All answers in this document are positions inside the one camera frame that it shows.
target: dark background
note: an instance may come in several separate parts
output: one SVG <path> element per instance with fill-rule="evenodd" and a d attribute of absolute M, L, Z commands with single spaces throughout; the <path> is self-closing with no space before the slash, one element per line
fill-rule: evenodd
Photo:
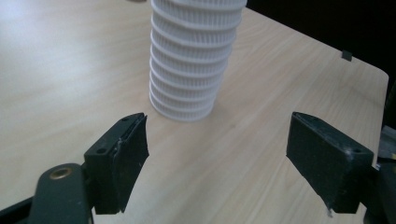
<path fill-rule="evenodd" d="M 386 72 L 384 124 L 396 129 L 396 0 L 247 0 L 247 7 Z"/>

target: wooden table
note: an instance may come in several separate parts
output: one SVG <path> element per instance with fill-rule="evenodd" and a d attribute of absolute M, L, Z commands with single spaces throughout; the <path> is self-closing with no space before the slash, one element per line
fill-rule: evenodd
<path fill-rule="evenodd" d="M 249 9 L 213 112 L 194 123 L 149 102 L 149 2 L 0 2 L 0 209 L 118 119 L 148 115 L 150 156 L 125 214 L 96 223 L 361 223 L 327 217 L 286 158 L 292 111 L 376 151 L 388 76 Z"/>

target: light wood tabletop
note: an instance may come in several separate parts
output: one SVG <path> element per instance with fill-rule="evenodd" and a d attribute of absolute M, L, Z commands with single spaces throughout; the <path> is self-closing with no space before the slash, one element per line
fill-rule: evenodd
<path fill-rule="evenodd" d="M 286 157 L 292 111 L 376 152 L 388 76 L 249 9 L 212 113 L 183 123 L 149 102 L 150 2 L 0 1 L 0 209 L 118 119 L 148 115 L 127 209 L 95 223 L 362 223 L 328 217 Z"/>

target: ribbed container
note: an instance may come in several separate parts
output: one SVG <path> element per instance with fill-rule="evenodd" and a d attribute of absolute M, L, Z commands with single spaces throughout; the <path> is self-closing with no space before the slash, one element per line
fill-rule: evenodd
<path fill-rule="evenodd" d="M 210 114 L 246 0 L 151 0 L 149 99 L 164 116 Z"/>

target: wood grain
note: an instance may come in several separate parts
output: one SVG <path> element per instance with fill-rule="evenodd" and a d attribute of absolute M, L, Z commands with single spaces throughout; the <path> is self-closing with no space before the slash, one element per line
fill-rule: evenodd
<path fill-rule="evenodd" d="M 384 72 L 244 9 L 214 110 L 176 122 L 149 102 L 150 14 L 149 2 L 0 2 L 0 209 L 145 112 L 150 156 L 127 210 L 96 223 L 361 223 L 363 207 L 327 217 L 286 158 L 290 116 L 317 116 L 376 152 Z"/>

